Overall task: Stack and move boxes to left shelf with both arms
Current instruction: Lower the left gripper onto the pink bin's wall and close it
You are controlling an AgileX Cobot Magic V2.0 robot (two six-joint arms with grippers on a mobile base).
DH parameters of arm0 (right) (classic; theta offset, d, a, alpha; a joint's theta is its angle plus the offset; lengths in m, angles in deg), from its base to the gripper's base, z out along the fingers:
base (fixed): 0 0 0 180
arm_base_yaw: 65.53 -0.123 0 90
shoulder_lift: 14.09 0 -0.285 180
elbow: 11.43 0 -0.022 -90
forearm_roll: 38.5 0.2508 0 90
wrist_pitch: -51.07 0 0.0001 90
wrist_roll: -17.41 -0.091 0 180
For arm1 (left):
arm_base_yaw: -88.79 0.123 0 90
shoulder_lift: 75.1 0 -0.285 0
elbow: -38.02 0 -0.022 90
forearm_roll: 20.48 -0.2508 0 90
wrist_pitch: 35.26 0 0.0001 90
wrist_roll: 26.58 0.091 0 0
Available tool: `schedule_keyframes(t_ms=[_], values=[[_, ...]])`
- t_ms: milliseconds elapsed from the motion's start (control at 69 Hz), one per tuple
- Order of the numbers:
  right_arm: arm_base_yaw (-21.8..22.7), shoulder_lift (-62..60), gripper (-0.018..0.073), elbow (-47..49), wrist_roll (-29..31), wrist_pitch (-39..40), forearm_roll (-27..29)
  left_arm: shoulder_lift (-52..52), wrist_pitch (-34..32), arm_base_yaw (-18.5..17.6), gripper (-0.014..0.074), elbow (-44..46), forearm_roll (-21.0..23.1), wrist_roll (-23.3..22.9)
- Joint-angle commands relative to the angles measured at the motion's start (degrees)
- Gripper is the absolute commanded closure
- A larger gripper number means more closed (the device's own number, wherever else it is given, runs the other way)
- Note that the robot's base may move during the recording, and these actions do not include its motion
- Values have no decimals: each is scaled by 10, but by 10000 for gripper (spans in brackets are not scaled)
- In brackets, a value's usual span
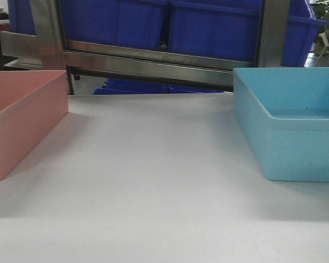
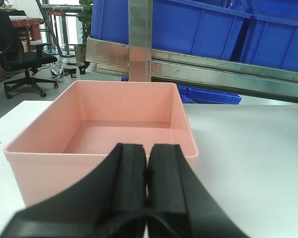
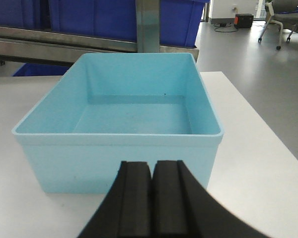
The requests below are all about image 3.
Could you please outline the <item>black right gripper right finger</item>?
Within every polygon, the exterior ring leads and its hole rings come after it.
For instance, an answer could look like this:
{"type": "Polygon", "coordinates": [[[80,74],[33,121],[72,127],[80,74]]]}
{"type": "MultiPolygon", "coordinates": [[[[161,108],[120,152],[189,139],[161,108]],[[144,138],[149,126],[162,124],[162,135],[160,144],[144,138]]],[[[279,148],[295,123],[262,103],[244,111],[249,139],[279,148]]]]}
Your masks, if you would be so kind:
{"type": "Polygon", "coordinates": [[[183,161],[159,161],[153,172],[153,237],[264,238],[219,204],[183,161]]]}

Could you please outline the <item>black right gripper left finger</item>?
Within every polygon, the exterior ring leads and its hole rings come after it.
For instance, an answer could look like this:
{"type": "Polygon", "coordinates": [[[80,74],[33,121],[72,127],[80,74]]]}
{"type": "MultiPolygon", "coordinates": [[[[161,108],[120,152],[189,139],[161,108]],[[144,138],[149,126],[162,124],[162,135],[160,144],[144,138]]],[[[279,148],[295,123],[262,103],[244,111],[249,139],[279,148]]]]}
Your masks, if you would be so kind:
{"type": "Polygon", "coordinates": [[[151,174],[146,162],[122,161],[104,200],[79,238],[149,238],[151,174]]]}

